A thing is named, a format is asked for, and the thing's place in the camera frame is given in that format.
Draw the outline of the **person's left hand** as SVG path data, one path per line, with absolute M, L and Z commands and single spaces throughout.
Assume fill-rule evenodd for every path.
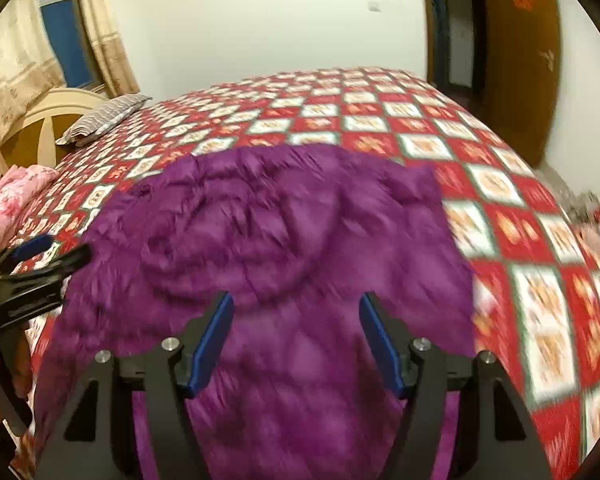
M 28 323 L 0 334 L 0 423 L 6 420 L 10 430 L 23 436 L 32 422 L 28 395 L 32 389 L 33 372 Z

